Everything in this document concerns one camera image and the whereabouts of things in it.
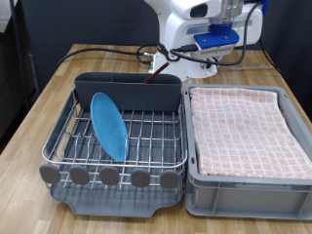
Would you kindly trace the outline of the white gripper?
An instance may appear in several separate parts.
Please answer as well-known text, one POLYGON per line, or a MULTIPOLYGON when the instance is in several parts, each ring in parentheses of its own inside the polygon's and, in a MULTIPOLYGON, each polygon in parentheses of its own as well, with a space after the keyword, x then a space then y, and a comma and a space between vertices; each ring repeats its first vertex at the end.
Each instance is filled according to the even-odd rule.
POLYGON ((218 62, 235 47, 256 43, 262 20, 261 8, 172 8, 164 31, 167 59, 218 62))

